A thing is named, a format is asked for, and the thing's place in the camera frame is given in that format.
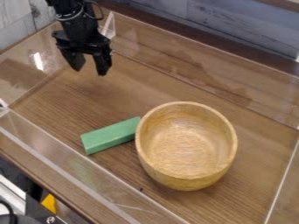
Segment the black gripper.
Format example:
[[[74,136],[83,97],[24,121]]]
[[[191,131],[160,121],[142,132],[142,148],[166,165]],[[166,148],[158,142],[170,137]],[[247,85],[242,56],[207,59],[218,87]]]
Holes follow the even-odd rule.
[[[79,71],[84,54],[94,56],[98,74],[106,76],[112,67],[111,41],[99,32],[99,20],[94,11],[70,11],[56,14],[62,29],[52,33],[60,53],[71,68]]]

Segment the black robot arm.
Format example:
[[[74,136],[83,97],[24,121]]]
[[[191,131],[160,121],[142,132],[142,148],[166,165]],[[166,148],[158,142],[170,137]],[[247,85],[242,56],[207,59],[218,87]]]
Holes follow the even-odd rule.
[[[96,0],[46,0],[55,10],[62,30],[52,32],[56,46],[71,68],[79,71],[84,64],[84,55],[92,56],[98,74],[104,76],[112,67],[111,40],[99,32],[99,20],[94,11]]]

